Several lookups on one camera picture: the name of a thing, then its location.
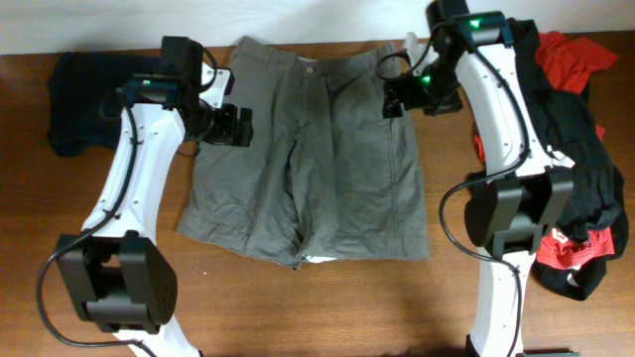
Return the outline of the grey shorts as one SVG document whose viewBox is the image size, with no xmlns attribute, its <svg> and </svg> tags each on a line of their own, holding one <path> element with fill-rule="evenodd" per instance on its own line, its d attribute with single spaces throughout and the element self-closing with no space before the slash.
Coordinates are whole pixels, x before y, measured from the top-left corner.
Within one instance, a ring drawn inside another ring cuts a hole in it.
<svg viewBox="0 0 635 357">
<path fill-rule="evenodd" d="M 382 114 L 396 47 L 305 59 L 240 39 L 229 102 L 252 110 L 246 148 L 202 144 L 178 230 L 291 269 L 425 260 L 424 174 L 410 113 Z"/>
</svg>

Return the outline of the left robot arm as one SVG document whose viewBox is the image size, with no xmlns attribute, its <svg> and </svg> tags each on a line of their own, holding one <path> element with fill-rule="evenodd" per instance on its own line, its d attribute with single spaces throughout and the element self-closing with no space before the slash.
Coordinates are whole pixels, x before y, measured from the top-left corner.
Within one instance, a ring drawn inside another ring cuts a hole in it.
<svg viewBox="0 0 635 357">
<path fill-rule="evenodd" d="M 162 39 L 159 67 L 120 88 L 121 128 L 98 202 L 76 235 L 60 236 L 56 265 L 78 318 L 137 356 L 198 356 L 175 316 L 178 278 L 157 247 L 160 203 L 183 142 L 247 147 L 252 112 L 224 102 L 230 69 L 187 37 Z"/>
</svg>

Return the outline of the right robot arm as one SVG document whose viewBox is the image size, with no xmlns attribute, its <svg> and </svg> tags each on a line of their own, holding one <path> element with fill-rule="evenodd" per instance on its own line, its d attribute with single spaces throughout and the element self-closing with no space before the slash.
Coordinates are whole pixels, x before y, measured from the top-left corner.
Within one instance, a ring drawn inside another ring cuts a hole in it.
<svg viewBox="0 0 635 357">
<path fill-rule="evenodd" d="M 473 13 L 463 1 L 434 1 L 426 9 L 431 38 L 407 35 L 396 53 L 409 69 L 384 80 L 382 114 L 421 109 L 435 116 L 458 111 L 464 90 L 485 154 L 485 172 L 441 199 L 471 187 L 464 225 L 471 241 L 449 241 L 479 262 L 476 318 L 466 356 L 522 356 L 522 314 L 528 276 L 543 238 L 572 196 L 574 162 L 543 146 L 525 104 L 508 19 Z"/>
</svg>

